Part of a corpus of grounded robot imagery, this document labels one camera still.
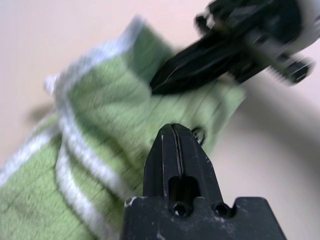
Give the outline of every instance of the table surface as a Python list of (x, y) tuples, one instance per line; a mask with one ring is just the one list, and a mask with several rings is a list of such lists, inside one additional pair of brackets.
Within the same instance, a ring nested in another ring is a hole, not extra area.
[[(118, 36), (134, 15), (176, 46), (197, 39), (204, 0), (2, 0), (0, 164), (53, 106), (44, 78)], [(320, 42), (303, 51), (319, 60)], [(268, 199), (289, 240), (320, 236), (320, 65), (288, 87), (267, 72), (246, 82), (247, 99), (210, 156), (222, 195)]]

